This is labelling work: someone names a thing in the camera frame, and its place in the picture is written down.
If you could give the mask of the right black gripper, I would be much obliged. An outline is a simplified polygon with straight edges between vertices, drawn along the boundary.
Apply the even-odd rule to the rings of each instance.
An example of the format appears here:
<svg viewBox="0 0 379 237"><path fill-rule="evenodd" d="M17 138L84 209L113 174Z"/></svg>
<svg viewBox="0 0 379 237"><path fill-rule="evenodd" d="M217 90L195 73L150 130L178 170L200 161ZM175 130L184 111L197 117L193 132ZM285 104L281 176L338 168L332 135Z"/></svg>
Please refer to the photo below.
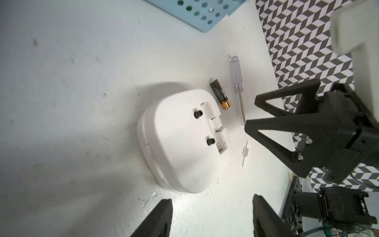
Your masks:
<svg viewBox="0 0 379 237"><path fill-rule="evenodd" d="M349 86L335 83L319 99L320 84L311 79L257 95L255 105L275 118L247 120L244 131L297 176L318 167L324 180L339 184L359 164L379 166L379 123ZM293 112L268 102L295 97ZM304 151L295 148L295 133L306 135Z"/></svg>

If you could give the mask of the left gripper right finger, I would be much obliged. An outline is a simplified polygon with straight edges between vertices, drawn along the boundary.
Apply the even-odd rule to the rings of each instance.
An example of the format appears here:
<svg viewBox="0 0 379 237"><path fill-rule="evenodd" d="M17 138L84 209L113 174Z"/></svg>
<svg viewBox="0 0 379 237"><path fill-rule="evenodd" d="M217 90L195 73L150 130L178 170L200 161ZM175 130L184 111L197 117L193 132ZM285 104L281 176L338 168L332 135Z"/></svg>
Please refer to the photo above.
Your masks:
<svg viewBox="0 0 379 237"><path fill-rule="evenodd" d="M293 233L260 195L253 196L253 225L255 237L292 237Z"/></svg>

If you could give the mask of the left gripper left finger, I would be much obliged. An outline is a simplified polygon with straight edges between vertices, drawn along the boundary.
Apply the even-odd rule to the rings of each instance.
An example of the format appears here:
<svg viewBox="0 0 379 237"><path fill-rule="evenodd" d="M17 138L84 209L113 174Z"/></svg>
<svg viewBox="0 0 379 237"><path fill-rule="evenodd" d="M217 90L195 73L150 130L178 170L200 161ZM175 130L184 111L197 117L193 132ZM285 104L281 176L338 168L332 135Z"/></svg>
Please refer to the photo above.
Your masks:
<svg viewBox="0 0 379 237"><path fill-rule="evenodd" d="M162 199L131 237L169 237L172 218L172 199Z"/></svg>

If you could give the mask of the white battery cover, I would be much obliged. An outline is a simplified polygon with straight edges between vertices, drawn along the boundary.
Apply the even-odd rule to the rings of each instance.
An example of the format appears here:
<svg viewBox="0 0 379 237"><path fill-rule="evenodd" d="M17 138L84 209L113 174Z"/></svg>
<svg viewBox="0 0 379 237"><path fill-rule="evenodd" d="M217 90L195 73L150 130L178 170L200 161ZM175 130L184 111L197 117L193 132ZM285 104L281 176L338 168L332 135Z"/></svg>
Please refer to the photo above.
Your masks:
<svg viewBox="0 0 379 237"><path fill-rule="evenodd" d="M248 147L248 141L246 141L245 147L243 148L243 162L242 167L247 170L249 166L249 147Z"/></svg>

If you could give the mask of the black gold AA battery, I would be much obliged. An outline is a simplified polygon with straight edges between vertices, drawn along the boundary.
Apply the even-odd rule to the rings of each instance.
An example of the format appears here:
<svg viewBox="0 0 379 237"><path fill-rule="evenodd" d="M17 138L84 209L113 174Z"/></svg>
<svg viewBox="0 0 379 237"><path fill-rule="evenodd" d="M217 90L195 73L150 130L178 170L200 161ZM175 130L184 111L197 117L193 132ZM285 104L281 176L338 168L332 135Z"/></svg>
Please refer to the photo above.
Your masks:
<svg viewBox="0 0 379 237"><path fill-rule="evenodd" d="M219 81L217 79L215 79L215 80L211 79L210 87L212 88L214 94L218 98L222 108L224 110L228 110L231 107L231 103L230 103L228 97L226 96L223 88L221 87Z"/></svg>

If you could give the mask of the white alarm clock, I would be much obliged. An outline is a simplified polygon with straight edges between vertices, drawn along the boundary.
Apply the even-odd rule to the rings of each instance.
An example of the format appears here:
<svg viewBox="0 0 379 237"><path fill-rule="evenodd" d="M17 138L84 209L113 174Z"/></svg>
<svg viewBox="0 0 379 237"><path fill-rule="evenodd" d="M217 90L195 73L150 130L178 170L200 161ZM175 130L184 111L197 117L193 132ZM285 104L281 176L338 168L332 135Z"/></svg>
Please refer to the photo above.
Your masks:
<svg viewBox="0 0 379 237"><path fill-rule="evenodd" d="M232 152L218 103L202 89L155 101L141 115L137 137L158 183L184 194L206 190L222 175Z"/></svg>

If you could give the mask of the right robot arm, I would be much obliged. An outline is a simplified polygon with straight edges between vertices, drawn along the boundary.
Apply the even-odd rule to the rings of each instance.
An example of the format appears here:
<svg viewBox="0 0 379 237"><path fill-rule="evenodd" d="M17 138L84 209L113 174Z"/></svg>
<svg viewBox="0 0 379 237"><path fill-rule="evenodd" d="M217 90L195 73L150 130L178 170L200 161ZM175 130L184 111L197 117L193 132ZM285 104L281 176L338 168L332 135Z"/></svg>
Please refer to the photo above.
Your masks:
<svg viewBox="0 0 379 237"><path fill-rule="evenodd" d="M320 80L260 94L255 105L270 118L251 119L245 132L272 152L297 177L306 178L313 168L322 168L334 187L317 193L290 187L283 215L267 201L253 197L254 235L295 237L308 217L326 222L347 233L369 229L377 219L368 212L362 190L341 187L359 164L379 164L379 123L360 97L348 86L334 83L317 96Z"/></svg>

